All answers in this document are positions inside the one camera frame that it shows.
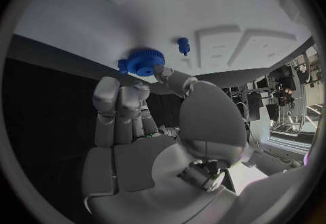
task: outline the blue plastic part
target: blue plastic part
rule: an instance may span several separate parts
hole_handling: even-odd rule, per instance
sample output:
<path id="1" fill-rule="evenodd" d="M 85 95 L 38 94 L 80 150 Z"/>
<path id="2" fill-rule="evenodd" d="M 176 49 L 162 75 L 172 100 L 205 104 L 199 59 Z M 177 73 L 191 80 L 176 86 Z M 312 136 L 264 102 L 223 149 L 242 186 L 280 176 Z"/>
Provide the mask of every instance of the blue plastic part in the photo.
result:
<path id="1" fill-rule="evenodd" d="M 152 76 L 155 65 L 165 65 L 165 59 L 161 52 L 150 48 L 138 50 L 118 62 L 120 73 L 130 72 L 138 76 Z"/>
<path id="2" fill-rule="evenodd" d="M 127 68 L 128 61 L 127 59 L 121 59 L 118 61 L 118 67 L 120 74 L 127 74 L 128 68 Z"/>
<path id="3" fill-rule="evenodd" d="M 178 45 L 179 45 L 179 52 L 181 54 L 184 54 L 186 57 L 190 51 L 189 40 L 187 38 L 179 38 Z"/>

